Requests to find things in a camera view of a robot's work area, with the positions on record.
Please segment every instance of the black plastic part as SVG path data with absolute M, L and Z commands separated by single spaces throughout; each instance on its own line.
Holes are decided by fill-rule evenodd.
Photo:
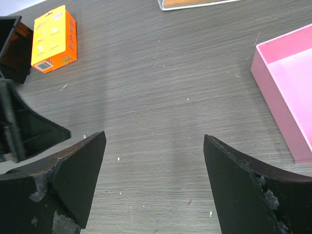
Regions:
M 31 110 L 11 80 L 0 79 L 0 158 L 34 157 L 71 137 L 70 131 Z
M 95 133 L 0 175 L 0 233 L 79 234 L 88 221 L 105 146 L 105 133 Z
M 31 68 L 34 32 L 20 20 L 0 17 L 0 78 L 23 84 Z
M 223 234 L 311 234 L 312 177 L 205 135 L 204 155 Z

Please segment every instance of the pink box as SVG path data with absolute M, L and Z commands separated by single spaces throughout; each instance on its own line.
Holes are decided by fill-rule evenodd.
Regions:
M 312 24 L 256 46 L 251 68 L 296 163 L 312 163 Z

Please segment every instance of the orange product package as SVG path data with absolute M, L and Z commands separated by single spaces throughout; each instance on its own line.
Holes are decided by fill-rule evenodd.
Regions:
M 76 60 L 76 21 L 65 5 L 35 19 L 31 65 L 48 73 Z

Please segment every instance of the barcode label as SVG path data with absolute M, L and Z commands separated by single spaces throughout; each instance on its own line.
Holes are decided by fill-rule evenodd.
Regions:
M 39 68 L 40 70 L 44 71 L 49 69 L 50 67 L 53 67 L 51 64 L 49 64 L 48 62 L 42 62 L 36 65 L 37 68 Z
M 58 13 L 57 15 L 53 16 L 54 20 L 57 20 L 58 18 L 60 18 L 62 16 L 62 12 Z

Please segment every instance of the wood grain tabletop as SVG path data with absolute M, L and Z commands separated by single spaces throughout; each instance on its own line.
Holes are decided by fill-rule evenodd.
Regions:
M 157 0 L 48 0 L 18 14 L 33 28 L 35 18 L 62 4 L 77 20 L 78 60 L 48 74 L 32 70 L 19 91 L 73 137 L 24 164 L 105 131 L 81 233 L 220 234 L 204 134 L 312 176 L 311 165 L 294 164 L 250 72 L 256 44 L 312 22 L 310 0 L 172 12 Z

